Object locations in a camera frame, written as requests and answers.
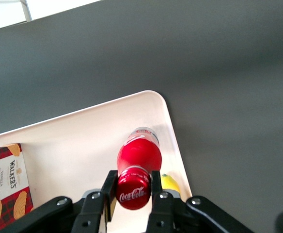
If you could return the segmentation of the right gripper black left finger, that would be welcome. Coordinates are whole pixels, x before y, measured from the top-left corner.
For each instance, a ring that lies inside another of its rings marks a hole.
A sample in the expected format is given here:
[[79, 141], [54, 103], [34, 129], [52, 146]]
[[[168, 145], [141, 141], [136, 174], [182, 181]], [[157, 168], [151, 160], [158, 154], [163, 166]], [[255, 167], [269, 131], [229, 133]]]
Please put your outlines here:
[[111, 222], [117, 199], [115, 190], [118, 171], [109, 171], [101, 189], [93, 189], [83, 195], [80, 213], [76, 216], [71, 232], [106, 233]]

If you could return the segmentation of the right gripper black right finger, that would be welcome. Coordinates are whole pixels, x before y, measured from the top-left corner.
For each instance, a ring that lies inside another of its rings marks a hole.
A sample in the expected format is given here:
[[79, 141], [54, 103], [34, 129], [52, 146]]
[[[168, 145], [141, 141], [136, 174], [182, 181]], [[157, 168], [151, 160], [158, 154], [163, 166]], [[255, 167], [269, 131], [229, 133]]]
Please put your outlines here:
[[159, 171], [152, 171], [151, 203], [147, 233], [187, 233], [184, 218], [178, 213], [183, 210], [180, 193], [175, 189], [163, 189]]

